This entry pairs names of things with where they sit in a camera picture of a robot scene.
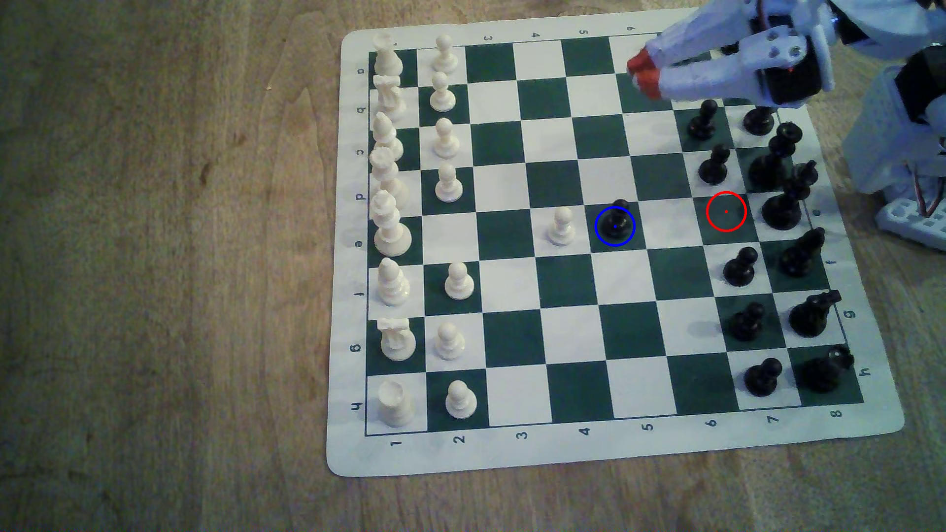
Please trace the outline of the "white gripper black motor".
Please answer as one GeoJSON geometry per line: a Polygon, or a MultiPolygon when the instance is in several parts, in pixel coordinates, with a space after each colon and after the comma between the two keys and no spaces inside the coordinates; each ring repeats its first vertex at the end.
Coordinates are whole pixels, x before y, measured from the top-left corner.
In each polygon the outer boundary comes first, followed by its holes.
{"type": "Polygon", "coordinates": [[[627,71],[636,73],[636,87],[653,100],[799,107],[834,88],[831,16],[824,1],[706,4],[646,42],[627,71]],[[746,60],[737,53],[670,66],[746,36],[746,60]]]}

